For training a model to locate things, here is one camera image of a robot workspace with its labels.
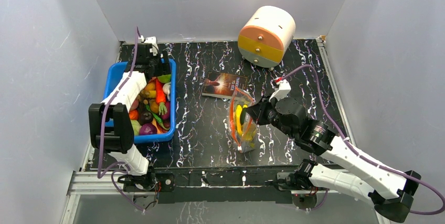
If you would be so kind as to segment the green toy lime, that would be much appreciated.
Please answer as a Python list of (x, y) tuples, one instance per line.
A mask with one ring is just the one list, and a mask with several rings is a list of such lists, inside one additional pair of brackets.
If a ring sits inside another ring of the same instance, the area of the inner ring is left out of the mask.
[(171, 82), (172, 75), (171, 74), (164, 74), (164, 75), (158, 76), (157, 79), (158, 79), (158, 81), (160, 83), (168, 83), (168, 82)]

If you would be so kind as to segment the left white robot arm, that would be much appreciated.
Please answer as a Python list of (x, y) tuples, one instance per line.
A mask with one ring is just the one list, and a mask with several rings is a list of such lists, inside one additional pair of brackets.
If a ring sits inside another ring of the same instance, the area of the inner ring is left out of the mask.
[(140, 190), (152, 190), (157, 177), (149, 161), (134, 144), (130, 108), (149, 80), (170, 74), (168, 54), (154, 44), (135, 43), (133, 57), (124, 66), (121, 79), (100, 103), (88, 109), (91, 145), (99, 153), (97, 177), (111, 168), (124, 168), (122, 183)]

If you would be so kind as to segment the clear zip top bag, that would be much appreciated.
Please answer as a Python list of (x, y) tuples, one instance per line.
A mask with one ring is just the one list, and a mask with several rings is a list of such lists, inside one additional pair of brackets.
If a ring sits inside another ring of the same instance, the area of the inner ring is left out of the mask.
[(228, 120), (234, 147), (240, 153), (247, 153), (256, 148), (258, 128), (245, 111), (251, 105), (254, 105), (253, 97), (247, 91), (235, 88), (230, 99)]

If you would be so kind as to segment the yellow toy banana bunch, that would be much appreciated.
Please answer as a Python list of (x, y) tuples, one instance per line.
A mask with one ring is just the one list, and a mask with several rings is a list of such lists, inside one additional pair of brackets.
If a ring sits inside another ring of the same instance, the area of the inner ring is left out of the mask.
[(244, 105), (238, 104), (235, 109), (234, 120), (235, 120), (236, 132), (239, 135), (242, 135), (242, 133), (243, 133), (242, 127), (244, 124), (244, 122), (241, 120), (241, 111), (243, 108), (246, 108), (246, 107), (248, 107), (246, 104), (244, 104)]

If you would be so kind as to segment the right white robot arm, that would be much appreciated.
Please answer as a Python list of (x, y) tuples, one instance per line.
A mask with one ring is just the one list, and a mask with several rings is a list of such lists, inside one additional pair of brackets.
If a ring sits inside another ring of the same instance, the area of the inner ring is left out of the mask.
[(381, 162), (364, 159), (367, 154), (349, 147), (333, 129), (308, 117), (302, 105), (293, 98), (270, 100), (265, 97), (255, 105), (235, 107), (235, 125), (247, 129), (271, 124), (295, 141), (302, 150), (333, 161), (347, 172), (330, 169), (316, 161), (304, 159), (295, 172), (279, 172), (269, 181), (279, 190), (332, 189), (362, 200), (388, 220), (403, 223), (410, 213), (420, 179), (410, 170), (396, 174), (385, 171)]

